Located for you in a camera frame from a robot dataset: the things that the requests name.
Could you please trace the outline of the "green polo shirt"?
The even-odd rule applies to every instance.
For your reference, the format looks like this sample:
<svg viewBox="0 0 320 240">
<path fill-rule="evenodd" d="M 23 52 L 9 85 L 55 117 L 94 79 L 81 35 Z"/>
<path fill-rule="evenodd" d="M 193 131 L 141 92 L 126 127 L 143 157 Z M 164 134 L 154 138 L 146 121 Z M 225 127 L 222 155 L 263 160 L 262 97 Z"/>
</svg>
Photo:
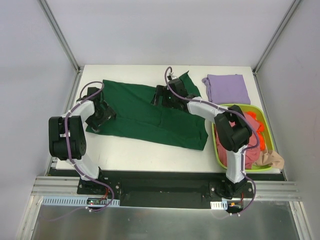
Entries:
<svg viewBox="0 0 320 240">
<path fill-rule="evenodd" d="M 208 134 L 205 120 L 197 115 L 155 106 L 155 87 L 104 80 L 105 101 L 116 112 L 100 128 L 98 135 L 117 136 L 202 151 Z"/>
</svg>

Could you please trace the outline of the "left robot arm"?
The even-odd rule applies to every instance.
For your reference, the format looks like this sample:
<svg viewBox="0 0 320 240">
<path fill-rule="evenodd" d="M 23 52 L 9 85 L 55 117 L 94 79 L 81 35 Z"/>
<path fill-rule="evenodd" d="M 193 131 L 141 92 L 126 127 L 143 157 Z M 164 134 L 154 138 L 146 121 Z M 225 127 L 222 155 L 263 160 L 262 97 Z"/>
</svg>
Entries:
<svg viewBox="0 0 320 240">
<path fill-rule="evenodd" d="M 89 87 L 72 109 L 48 120 L 50 155 L 73 166 L 83 181 L 89 181 L 88 188 L 96 195 L 105 191 L 106 183 L 100 167 L 87 154 L 85 128 L 98 133 L 103 124 L 116 116 L 104 99 L 103 89 Z"/>
</svg>

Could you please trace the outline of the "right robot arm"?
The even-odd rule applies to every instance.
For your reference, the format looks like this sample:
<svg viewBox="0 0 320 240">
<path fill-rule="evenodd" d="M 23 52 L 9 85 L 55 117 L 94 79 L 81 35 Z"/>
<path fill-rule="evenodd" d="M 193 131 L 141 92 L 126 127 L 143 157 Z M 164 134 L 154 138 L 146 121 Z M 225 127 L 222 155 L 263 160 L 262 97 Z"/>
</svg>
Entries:
<svg viewBox="0 0 320 240">
<path fill-rule="evenodd" d="M 215 125 L 220 144 L 226 150 L 226 180 L 215 187 L 215 193 L 232 199 L 242 193 L 247 183 L 245 172 L 245 151 L 248 147 L 252 129 L 245 120 L 238 105 L 229 108 L 205 101 L 202 97 L 188 94 L 179 78 L 169 80 L 166 86 L 157 85 L 151 104 L 177 109 L 199 116 Z"/>
</svg>

